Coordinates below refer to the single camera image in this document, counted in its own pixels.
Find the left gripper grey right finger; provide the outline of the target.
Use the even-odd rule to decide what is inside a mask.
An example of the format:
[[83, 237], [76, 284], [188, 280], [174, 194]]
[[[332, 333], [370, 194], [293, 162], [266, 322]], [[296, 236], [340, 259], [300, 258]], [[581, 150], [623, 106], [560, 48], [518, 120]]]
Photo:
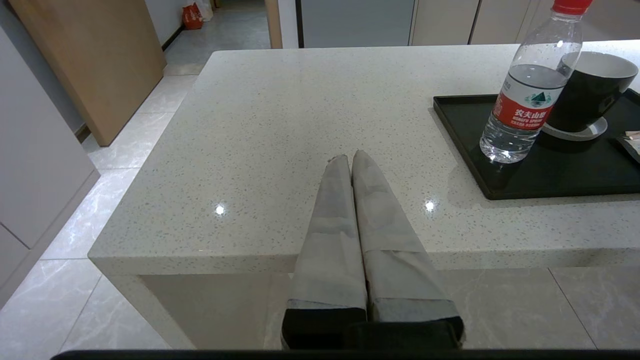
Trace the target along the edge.
[[382, 169], [358, 150], [351, 178], [369, 319], [414, 346], [459, 349], [461, 314]]

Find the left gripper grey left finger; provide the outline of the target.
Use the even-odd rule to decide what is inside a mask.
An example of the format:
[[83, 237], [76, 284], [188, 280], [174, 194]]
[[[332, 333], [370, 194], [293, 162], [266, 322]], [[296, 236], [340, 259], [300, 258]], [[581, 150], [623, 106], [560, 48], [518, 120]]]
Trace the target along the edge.
[[365, 271], [347, 155], [331, 158], [297, 256], [281, 326], [288, 350], [341, 349], [367, 321]]

